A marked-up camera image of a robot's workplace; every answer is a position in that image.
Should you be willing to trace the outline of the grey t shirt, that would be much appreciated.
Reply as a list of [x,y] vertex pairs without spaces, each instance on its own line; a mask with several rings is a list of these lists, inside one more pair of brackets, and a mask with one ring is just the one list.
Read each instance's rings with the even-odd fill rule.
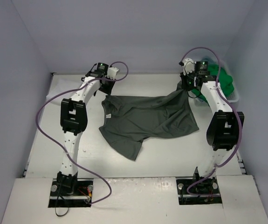
[[107,143],[125,158],[135,161],[148,138],[171,139],[199,130],[187,91],[178,83],[166,96],[106,96],[105,118],[99,131]]

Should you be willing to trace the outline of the white t shirt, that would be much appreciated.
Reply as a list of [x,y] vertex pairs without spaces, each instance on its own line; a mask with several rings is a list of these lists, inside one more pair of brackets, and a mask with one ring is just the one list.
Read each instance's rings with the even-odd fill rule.
[[55,84],[54,88],[50,90],[49,94],[46,96],[46,99],[49,100],[52,97],[71,89],[79,89],[81,85],[81,81],[72,81],[60,78],[58,79],[57,84]]

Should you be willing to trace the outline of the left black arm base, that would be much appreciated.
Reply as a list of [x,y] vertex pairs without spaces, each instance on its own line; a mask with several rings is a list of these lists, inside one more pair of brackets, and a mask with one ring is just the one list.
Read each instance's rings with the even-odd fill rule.
[[53,179],[48,208],[54,209],[57,217],[67,215],[71,208],[90,208],[93,189],[92,179],[78,179],[73,189],[68,189]]

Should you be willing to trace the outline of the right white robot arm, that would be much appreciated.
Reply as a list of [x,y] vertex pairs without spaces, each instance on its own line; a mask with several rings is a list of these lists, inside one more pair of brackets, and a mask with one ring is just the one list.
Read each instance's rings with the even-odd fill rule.
[[187,193],[193,196],[213,196],[214,175],[225,166],[241,143],[244,114],[237,112],[225,97],[217,76],[208,71],[207,61],[183,59],[180,74],[182,87],[186,91],[198,90],[206,98],[213,117],[206,131],[206,140],[211,149],[206,159],[196,167]]

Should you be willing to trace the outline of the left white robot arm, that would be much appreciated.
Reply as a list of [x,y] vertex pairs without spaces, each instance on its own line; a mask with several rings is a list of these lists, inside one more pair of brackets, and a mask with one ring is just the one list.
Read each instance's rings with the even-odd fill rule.
[[78,190],[77,161],[82,133],[88,125],[86,106],[98,90],[111,94],[119,69],[105,63],[98,63],[90,70],[82,85],[71,97],[61,101],[60,125],[64,132],[64,156],[56,182],[64,195],[72,196]]

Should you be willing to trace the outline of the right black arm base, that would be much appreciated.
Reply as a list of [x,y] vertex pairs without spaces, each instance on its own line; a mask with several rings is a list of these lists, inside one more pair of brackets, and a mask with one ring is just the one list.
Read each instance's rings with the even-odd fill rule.
[[187,188],[194,182],[191,178],[176,179],[179,205],[222,204],[218,182],[215,177],[192,187],[189,189],[191,193],[189,194]]

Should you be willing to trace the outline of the teal cloth in basket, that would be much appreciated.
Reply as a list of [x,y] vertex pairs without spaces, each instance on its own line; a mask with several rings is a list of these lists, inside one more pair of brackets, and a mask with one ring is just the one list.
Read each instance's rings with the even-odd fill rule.
[[214,64],[214,63],[215,63],[215,61],[214,61],[211,57],[209,57],[209,56],[205,56],[205,57],[203,57],[203,58],[201,59],[201,61],[206,61],[206,62],[208,62],[209,64]]

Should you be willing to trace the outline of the green t shirt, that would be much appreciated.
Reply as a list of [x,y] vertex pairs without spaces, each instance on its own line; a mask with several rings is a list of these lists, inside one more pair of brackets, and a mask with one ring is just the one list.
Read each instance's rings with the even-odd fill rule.
[[[217,64],[209,64],[208,71],[212,76],[217,76],[219,66]],[[234,85],[233,85],[233,78],[227,74],[226,70],[221,67],[220,69],[220,76],[219,82],[223,93],[225,94],[226,98],[229,100],[229,97],[234,92]],[[203,95],[200,95],[198,90],[192,90],[192,94],[198,96],[202,101],[207,103],[206,98]]]

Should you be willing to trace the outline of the white plastic basket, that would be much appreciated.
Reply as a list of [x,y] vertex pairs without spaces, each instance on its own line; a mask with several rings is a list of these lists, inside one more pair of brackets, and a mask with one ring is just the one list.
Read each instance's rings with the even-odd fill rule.
[[[225,64],[225,62],[221,61],[221,67],[223,67],[226,70],[227,74],[230,75],[233,78],[233,76],[231,74],[231,71],[229,70],[229,68]],[[235,88],[234,81],[233,81],[233,85],[234,85],[234,92],[229,97],[229,100],[227,99],[231,104],[237,103],[239,101],[239,94],[237,92],[237,89]]]

